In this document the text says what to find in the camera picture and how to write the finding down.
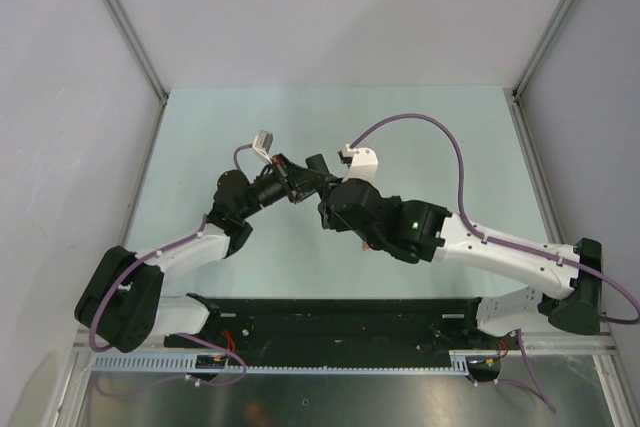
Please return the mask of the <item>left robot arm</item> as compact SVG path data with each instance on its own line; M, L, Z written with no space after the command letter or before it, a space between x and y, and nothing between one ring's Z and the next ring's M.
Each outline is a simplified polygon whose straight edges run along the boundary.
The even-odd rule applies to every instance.
M198 294L168 296L164 284L237 253L253 231L249 217L282 199L297 204L323 193L335 179L322 155L303 167L277 154L254 180L238 169L224 172L195 232L147 254L108 249L74 311L89 330L90 348L128 353L150 337L183 335L202 347L214 344L221 323L213 304Z

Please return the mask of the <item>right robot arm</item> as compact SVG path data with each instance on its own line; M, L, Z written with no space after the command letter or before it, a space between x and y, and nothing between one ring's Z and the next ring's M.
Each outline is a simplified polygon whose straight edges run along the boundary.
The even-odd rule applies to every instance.
M326 188L318 210L325 229L353 232L370 249L399 261L469 266L522 283L521 290L472 302L461 335L473 348L546 325L582 336L600 332L601 283L577 266L581 260L598 266L601 247L595 241L575 246L527 241L473 224L441 206L384 197L360 179Z

